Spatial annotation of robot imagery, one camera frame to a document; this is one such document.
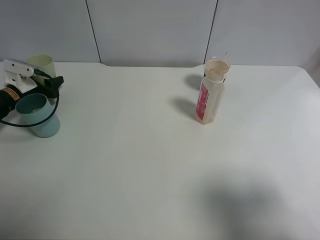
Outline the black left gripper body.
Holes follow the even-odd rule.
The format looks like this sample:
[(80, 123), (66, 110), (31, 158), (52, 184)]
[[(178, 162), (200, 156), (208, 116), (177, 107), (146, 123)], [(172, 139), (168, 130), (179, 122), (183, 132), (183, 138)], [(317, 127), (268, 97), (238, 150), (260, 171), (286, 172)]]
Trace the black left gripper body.
[(7, 85), (0, 90), (0, 119), (5, 118), (11, 111), (16, 107), (17, 102), (25, 96), (31, 94), (40, 93), (38, 87), (27, 91), (25, 93), (20, 92), (20, 90), (14, 85)]

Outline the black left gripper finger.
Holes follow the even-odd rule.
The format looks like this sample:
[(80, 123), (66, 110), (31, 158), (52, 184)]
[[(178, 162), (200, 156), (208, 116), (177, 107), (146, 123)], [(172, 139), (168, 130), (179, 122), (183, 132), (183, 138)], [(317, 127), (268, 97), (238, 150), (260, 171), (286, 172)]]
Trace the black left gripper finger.
[(56, 99), (59, 95), (59, 89), (64, 83), (64, 78), (62, 76), (57, 76), (54, 78), (45, 78), (44, 83), (38, 83), (38, 92), (45, 95), (47, 98)]

